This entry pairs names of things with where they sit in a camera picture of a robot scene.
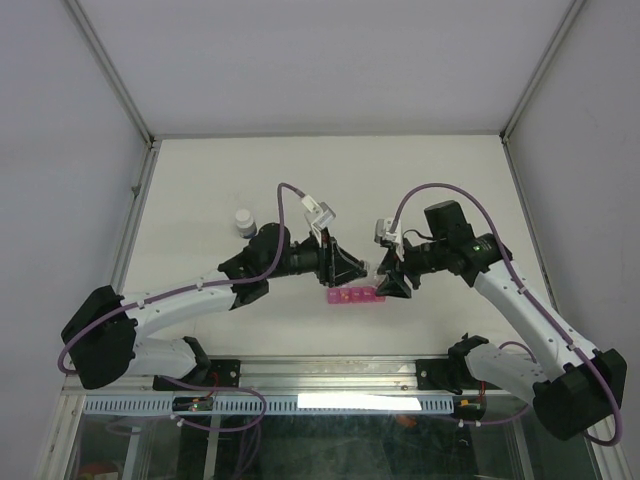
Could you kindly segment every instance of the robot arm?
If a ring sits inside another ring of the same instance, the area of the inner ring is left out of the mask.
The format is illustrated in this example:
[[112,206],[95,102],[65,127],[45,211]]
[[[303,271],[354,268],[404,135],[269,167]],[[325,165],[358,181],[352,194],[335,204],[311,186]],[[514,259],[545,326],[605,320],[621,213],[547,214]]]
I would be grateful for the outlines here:
[[[461,385],[482,380],[511,392],[532,405],[542,424],[553,435],[568,439],[612,413],[602,388],[587,365],[575,353],[585,352],[609,384],[620,405],[626,363],[615,350],[600,352],[580,335],[529,287],[517,264],[511,266],[522,280],[519,288],[492,234],[476,237],[457,202],[444,202],[425,210],[433,239],[411,245],[400,227],[389,232],[391,222],[379,220],[376,241],[387,248],[379,274],[385,275],[377,295],[410,298],[426,273],[448,270],[461,276],[470,287],[489,300],[534,353],[537,364],[510,355],[488,340],[463,338],[449,349],[447,367],[428,372],[442,388],[461,393]],[[540,302],[554,320],[573,338],[569,347],[558,331],[526,298],[524,291]]]
[[[118,312],[71,347],[69,354],[82,385],[100,388],[123,375],[168,376],[203,385],[211,365],[195,338],[160,340],[150,335],[187,318],[240,308],[266,295],[267,279],[251,279],[266,272],[273,263],[279,228],[276,223],[263,226],[238,255],[220,264],[216,271],[176,285],[169,292],[162,290],[167,293],[121,297],[109,285],[94,290],[62,331],[65,344],[106,313],[130,308]],[[315,273],[321,285],[334,287],[367,275],[365,262],[341,249],[326,227],[312,228],[302,243],[291,243],[289,231],[284,228],[283,244],[280,260],[269,279]],[[244,279],[249,282],[219,285]]]

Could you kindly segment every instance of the black base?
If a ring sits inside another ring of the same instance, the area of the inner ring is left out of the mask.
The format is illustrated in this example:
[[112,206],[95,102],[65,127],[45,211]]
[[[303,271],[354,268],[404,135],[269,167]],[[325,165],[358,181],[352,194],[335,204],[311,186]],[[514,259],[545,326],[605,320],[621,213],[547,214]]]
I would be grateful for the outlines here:
[[[96,288],[62,330],[65,344],[83,328],[121,307],[122,297],[111,285]],[[94,328],[71,348],[69,354],[82,386],[102,388],[125,374],[133,358],[138,322],[124,312]]]
[[[456,383],[448,384],[446,380],[451,370],[451,361],[448,358],[431,358],[416,360],[416,378],[418,390],[447,390],[461,395],[462,390],[479,390],[480,382],[474,378],[463,378]],[[500,390],[500,388],[485,382],[486,390]]]
[[[237,387],[240,383],[240,360],[209,357],[210,366],[206,374],[198,375],[199,379],[189,379],[190,374],[180,380],[199,387]],[[153,378],[153,389],[159,392],[177,392],[184,388],[165,380],[163,377]]]
[[[597,352],[593,364],[622,406],[627,363],[614,349]],[[586,365],[567,365],[567,373],[553,382],[536,383],[533,408],[540,423],[560,440],[582,433],[613,412],[604,391]]]

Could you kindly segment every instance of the purple cable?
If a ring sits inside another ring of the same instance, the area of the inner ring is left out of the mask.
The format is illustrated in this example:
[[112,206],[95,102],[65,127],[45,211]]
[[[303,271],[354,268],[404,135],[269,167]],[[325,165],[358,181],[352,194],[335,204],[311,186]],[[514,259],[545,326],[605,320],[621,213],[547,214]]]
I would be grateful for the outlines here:
[[257,425],[258,423],[260,423],[262,421],[262,419],[264,418],[265,414],[267,413],[267,399],[264,398],[262,396],[262,394],[256,392],[255,390],[252,390],[250,388],[242,388],[242,387],[201,387],[201,386],[197,386],[197,385],[189,385],[188,383],[181,382],[180,380],[176,380],[175,378],[164,377],[164,376],[162,378],[164,378],[168,382],[173,383],[174,385],[177,385],[178,387],[182,387],[182,388],[185,388],[187,390],[195,390],[195,391],[199,391],[199,392],[205,392],[206,391],[206,392],[213,392],[213,393],[217,393],[217,392],[248,393],[249,395],[253,395],[254,397],[257,397],[258,400],[260,400],[260,402],[262,402],[262,409],[260,410],[260,413],[256,416],[256,418],[254,418],[249,423],[247,423],[246,425],[243,425],[241,427],[230,427],[230,428],[205,427],[204,425],[198,425],[197,423],[194,423],[194,422],[191,422],[189,420],[186,420],[185,418],[183,418],[183,417],[181,417],[179,415],[174,415],[174,418],[177,418],[179,421],[183,422],[185,425],[189,425],[190,427],[197,428],[198,430],[204,430],[205,432],[219,432],[219,433],[242,432],[244,430],[249,430],[254,425]]
[[[509,256],[507,255],[507,250],[505,249],[504,244],[500,239],[498,230],[495,224],[493,223],[493,220],[491,219],[489,212],[487,212],[487,210],[482,206],[482,204],[466,190],[463,190],[460,187],[456,187],[455,185],[450,185],[448,183],[425,183],[424,185],[415,187],[414,189],[410,190],[409,193],[407,193],[402,199],[402,201],[400,202],[400,205],[398,206],[398,210],[396,211],[396,215],[393,218],[393,223],[391,224],[391,231],[395,231],[396,227],[398,226],[398,221],[400,220],[400,215],[402,214],[402,210],[404,209],[404,206],[409,201],[409,199],[415,193],[421,190],[426,190],[427,188],[446,188],[448,190],[453,190],[454,192],[457,192],[463,195],[464,197],[466,197],[469,201],[471,201],[471,203],[473,203],[478,208],[478,210],[480,210],[480,212],[482,213],[482,216],[485,218],[485,220],[489,224],[489,229],[491,230],[491,233],[493,234],[496,240],[496,244],[498,245],[498,250],[500,251],[500,255],[502,255],[502,259],[504,260],[504,263],[507,267],[507,270],[509,271],[509,275],[511,275],[512,280],[515,282],[518,288],[523,291],[524,296],[527,298],[527,300],[529,300],[529,302],[536,308],[536,310],[538,310],[538,312],[540,312],[540,314],[551,324],[554,330],[558,332],[558,334],[567,343],[567,345],[572,346],[573,339],[571,338],[571,336],[567,332],[565,332],[562,326],[556,321],[555,318],[553,318],[553,316],[547,311],[544,305],[542,305],[531,294],[531,292],[529,292],[529,290],[525,288],[524,283],[522,282],[522,280],[516,273],[515,269],[513,268],[513,265],[511,264],[511,260],[509,260]],[[592,441],[593,443],[596,443],[598,445],[602,445],[605,447],[612,447],[614,445],[617,445],[620,442],[620,439],[622,438],[622,414],[620,413],[618,402],[613,396],[613,392],[611,391],[611,388],[607,384],[607,381],[604,379],[602,374],[595,367],[593,362],[591,362],[589,357],[587,357],[587,355],[580,348],[574,347],[573,351],[578,356],[578,358],[580,358],[580,360],[587,366],[589,371],[593,374],[593,376],[596,378],[596,380],[602,387],[602,390],[604,391],[607,397],[607,400],[611,405],[611,411],[613,412],[613,418],[615,421],[615,433],[613,434],[613,437],[611,438],[611,440],[600,440],[598,438],[595,438],[589,435],[586,432],[584,433],[584,436],[588,440]]]
[[527,352],[527,355],[529,355],[531,357],[531,361],[533,363],[538,363],[538,361],[536,360],[536,356],[533,354],[533,352],[531,351],[531,349],[529,347],[527,347],[524,343],[520,343],[520,342],[514,342],[513,340],[509,340],[508,342],[504,342],[502,345],[500,345],[498,348],[500,350],[504,349],[504,347],[508,347],[509,345],[515,345],[516,347],[520,347],[521,349],[523,349],[525,352]]
[[[242,475],[249,469],[251,468],[251,465],[253,465],[254,460],[256,459],[256,456],[258,455],[258,452],[260,451],[260,444],[262,443],[262,428],[260,427],[260,424],[257,424],[254,432],[253,432],[253,436],[249,439],[248,444],[244,445],[245,442],[245,433],[247,433],[247,431],[245,430],[244,432],[242,432],[242,440],[240,441],[240,453],[238,454],[238,461],[236,462],[236,470],[233,474],[232,480],[239,480],[240,477],[242,477]],[[251,454],[251,457],[249,457],[249,460],[243,465],[243,461],[244,461],[244,457],[246,455],[246,450],[248,450],[255,442],[255,447],[253,448],[253,453]]]
[[[285,188],[288,189],[288,190],[291,190],[293,193],[298,195],[300,198],[305,196],[304,192],[302,192],[298,188],[294,187],[293,185],[290,185],[290,184],[284,183],[284,182],[278,184],[278,190],[277,190],[278,219],[280,221],[280,225],[279,225],[279,228],[278,228],[278,248],[276,250],[275,257],[273,258],[273,262],[271,263],[269,268],[267,268],[262,274],[258,275],[257,277],[239,278],[239,279],[235,279],[235,280],[231,280],[231,279],[228,279],[228,280],[213,280],[211,282],[205,282],[202,285],[202,287],[207,288],[207,287],[216,287],[216,286],[221,286],[221,285],[242,285],[242,284],[246,284],[246,283],[254,283],[254,282],[259,282],[261,280],[264,280],[265,278],[267,278],[269,275],[271,275],[273,273],[273,271],[278,266],[278,262],[280,261],[280,257],[282,256],[282,250],[284,249],[284,204],[282,203],[282,190],[285,189]],[[194,285],[187,285],[185,287],[176,288],[175,290],[169,290],[168,292],[160,293],[160,294],[155,295],[153,297],[147,298],[147,299],[144,300],[144,303],[145,303],[145,305],[148,305],[148,304],[153,303],[153,302],[158,302],[160,300],[164,300],[166,298],[173,297],[175,295],[180,295],[181,293],[186,293],[186,292],[190,292],[192,290],[197,290],[197,289],[198,289],[198,285],[195,285],[195,284]],[[116,316],[116,315],[118,315],[120,313],[123,313],[123,312],[126,312],[128,310],[131,310],[133,308],[137,308],[137,307],[138,307],[137,303],[130,303],[128,305],[123,305],[122,307],[118,307],[118,308],[116,308],[114,310],[111,310],[109,313],[101,316],[97,320],[94,320],[89,325],[87,325],[82,330],[80,330],[71,340],[69,340],[69,342],[67,342],[67,344],[64,346],[64,348],[60,352],[60,356],[58,357],[58,369],[62,373],[66,373],[67,375],[75,375],[75,374],[77,374],[78,372],[76,372],[75,370],[71,370],[71,369],[65,367],[65,365],[64,365],[65,357],[67,356],[69,351],[75,346],[75,344],[78,343],[81,338],[83,338],[85,335],[87,335],[94,328],[98,327],[99,325],[102,325],[104,322],[106,322],[110,318],[112,318],[112,317],[114,317],[114,316]]]

